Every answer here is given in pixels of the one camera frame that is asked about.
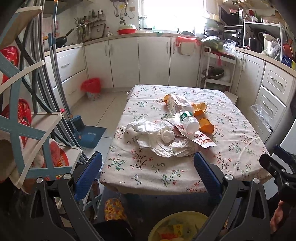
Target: kitchen counter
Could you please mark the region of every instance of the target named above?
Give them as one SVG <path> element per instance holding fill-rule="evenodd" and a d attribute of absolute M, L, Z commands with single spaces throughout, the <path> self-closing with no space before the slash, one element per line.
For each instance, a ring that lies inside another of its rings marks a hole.
<path fill-rule="evenodd" d="M 239 52 L 242 52 L 242 53 L 246 53 L 246 54 L 249 54 L 249 55 L 252 55 L 254 57 L 257 57 L 257 58 L 260 58 L 262 60 L 265 60 L 279 68 L 281 68 L 282 70 L 286 71 L 287 73 L 289 73 L 290 75 L 296 77 L 296 71 L 291 69 L 290 67 L 288 67 L 287 65 L 273 59 L 273 58 L 270 58 L 264 54 L 260 54 L 260 53 L 257 53 L 257 52 L 254 52 L 254 51 L 251 51 L 251 50 L 248 50 L 248 49 L 243 49 L 243 48 L 238 48 L 236 47 L 235 50 L 239 51 Z"/>
<path fill-rule="evenodd" d="M 197 39 L 201 39 L 198 37 L 194 37 L 194 36 L 190 36 L 190 35 L 184 35 L 184 34 L 168 34 L 168 33 L 135 33 L 135 34 L 122 34 L 122 35 L 114 35 L 111 37 L 104 37 L 104 38 L 100 38 L 100 39 L 95 39 L 95 40 L 91 40 L 85 43 L 81 43 L 81 44 L 74 44 L 74 45 L 69 45 L 69 46 L 65 46 L 65 47 L 61 47 L 57 49 L 57 53 L 64 51 L 64 50 L 68 50 L 68 49 L 73 49 L 73 48 L 79 48 L 82 46 L 86 46 L 89 44 L 94 44 L 97 42 L 103 42 L 106 40 L 111 40 L 111 39 L 119 39 L 119 38 L 129 38 L 129 37 L 142 37 L 142 36 L 159 36 L 159 37 L 178 37 L 178 36 L 182 36 L 182 37 L 187 37 L 187 38 L 197 38 Z M 48 56 L 49 55 L 49 51 L 44 53 L 44 56 Z"/>

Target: yellow sticker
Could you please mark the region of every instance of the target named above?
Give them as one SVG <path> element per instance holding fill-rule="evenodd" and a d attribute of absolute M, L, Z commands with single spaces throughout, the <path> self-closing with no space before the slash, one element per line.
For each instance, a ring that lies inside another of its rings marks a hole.
<path fill-rule="evenodd" d="M 183 236 L 183 224 L 173 225 L 173 228 L 174 228 L 174 234 L 177 234 L 178 237 Z"/>

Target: tablecloth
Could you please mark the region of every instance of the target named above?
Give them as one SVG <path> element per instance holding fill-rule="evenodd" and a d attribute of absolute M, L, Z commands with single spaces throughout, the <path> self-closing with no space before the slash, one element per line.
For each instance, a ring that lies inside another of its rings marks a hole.
<path fill-rule="evenodd" d="M 216 90 L 160 85 L 134 86 L 116 129 L 104 162 L 100 182 L 121 193 L 171 195 L 205 191 L 193 165 L 193 155 L 160 157 L 137 143 L 139 133 L 128 123 L 145 118 L 158 123 L 171 117 L 163 97 L 169 93 L 184 95 L 190 102 L 205 102 L 206 117 L 215 126 L 208 135 L 216 147 L 200 148 L 206 160 L 222 172 L 239 180 L 261 182 L 270 178 L 259 164 L 259 157 L 268 153 L 260 137 L 240 110 Z"/>

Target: bright window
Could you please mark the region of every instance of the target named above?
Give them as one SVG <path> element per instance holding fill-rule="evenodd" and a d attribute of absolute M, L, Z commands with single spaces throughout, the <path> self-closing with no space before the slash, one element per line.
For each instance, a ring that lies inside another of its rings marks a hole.
<path fill-rule="evenodd" d="M 140 15 L 156 30 L 201 33 L 204 25 L 203 0 L 139 0 Z"/>

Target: human hand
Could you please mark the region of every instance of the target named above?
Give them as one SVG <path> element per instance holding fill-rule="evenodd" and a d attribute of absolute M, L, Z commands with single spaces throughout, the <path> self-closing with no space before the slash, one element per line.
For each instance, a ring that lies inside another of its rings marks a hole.
<path fill-rule="evenodd" d="M 278 224 L 281 222 L 284 216 L 284 212 L 282 209 L 284 202 L 279 201 L 277 209 L 274 211 L 274 215 L 270 220 L 270 232 L 273 234 L 278 229 Z"/>

